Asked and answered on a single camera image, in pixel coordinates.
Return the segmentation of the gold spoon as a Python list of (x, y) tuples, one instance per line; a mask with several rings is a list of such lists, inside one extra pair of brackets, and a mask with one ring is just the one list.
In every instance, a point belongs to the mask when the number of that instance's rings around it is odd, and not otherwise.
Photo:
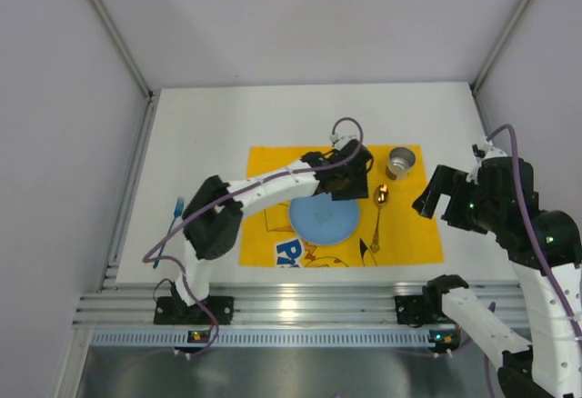
[(373, 233), (372, 242), (370, 244), (370, 250), (372, 253), (377, 253), (380, 249), (379, 241), (379, 226), (382, 210), (386, 207), (389, 200), (389, 191), (387, 184), (380, 184), (374, 193), (374, 205), (376, 206), (376, 225)]

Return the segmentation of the metal cup brown base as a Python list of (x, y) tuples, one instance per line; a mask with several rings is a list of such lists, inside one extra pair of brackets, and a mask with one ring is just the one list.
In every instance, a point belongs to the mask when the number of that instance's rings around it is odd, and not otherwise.
[(391, 180), (406, 178), (416, 163), (415, 153), (408, 147), (393, 148), (387, 158), (386, 175)]

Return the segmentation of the light blue plate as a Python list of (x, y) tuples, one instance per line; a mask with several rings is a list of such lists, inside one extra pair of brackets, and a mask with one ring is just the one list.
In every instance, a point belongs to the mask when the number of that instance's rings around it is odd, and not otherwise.
[(331, 194), (318, 194), (292, 200), (288, 219), (303, 240), (331, 246), (343, 243), (356, 231), (360, 210), (356, 200), (334, 201)]

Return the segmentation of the yellow Pikachu cloth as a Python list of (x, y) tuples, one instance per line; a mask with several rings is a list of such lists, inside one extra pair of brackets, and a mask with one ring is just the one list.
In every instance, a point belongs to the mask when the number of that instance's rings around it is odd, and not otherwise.
[(427, 185), (420, 146), (412, 151), (416, 163), (403, 180), (386, 175), (389, 145), (372, 145), (374, 165), (367, 183), (370, 192), (387, 184), (389, 200), (382, 210), (380, 249), (372, 253), (370, 244), (376, 225), (376, 206), (372, 197), (356, 200), (360, 221), (356, 231), (343, 243), (317, 246), (299, 237), (291, 227), (288, 209), (291, 201), (269, 207), (243, 222), (238, 262), (247, 267), (268, 268), (339, 268), (377, 267), (443, 262), (437, 224), (416, 214), (412, 203)]

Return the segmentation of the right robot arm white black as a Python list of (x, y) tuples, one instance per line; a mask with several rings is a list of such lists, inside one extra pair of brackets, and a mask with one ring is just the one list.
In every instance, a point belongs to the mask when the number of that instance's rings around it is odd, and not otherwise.
[(460, 276), (440, 275), (422, 289), (431, 313), (459, 325), (497, 370), (506, 397), (581, 394), (581, 239), (574, 220), (539, 207), (534, 171), (524, 160), (485, 160), (477, 176), (438, 165), (413, 202), (432, 218), (441, 196), (451, 227), (492, 233), (507, 252), (527, 310), (531, 337), (511, 331)]

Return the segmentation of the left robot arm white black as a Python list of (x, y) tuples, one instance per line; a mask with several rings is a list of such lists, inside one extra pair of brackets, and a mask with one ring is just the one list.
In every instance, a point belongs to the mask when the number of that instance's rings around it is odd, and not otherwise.
[(334, 201), (368, 197), (374, 156), (355, 138), (327, 153), (308, 152), (291, 164), (241, 181), (207, 178), (182, 214), (184, 270), (173, 283), (178, 305), (190, 308), (209, 295), (210, 263), (229, 253), (243, 221), (276, 204), (329, 194)]

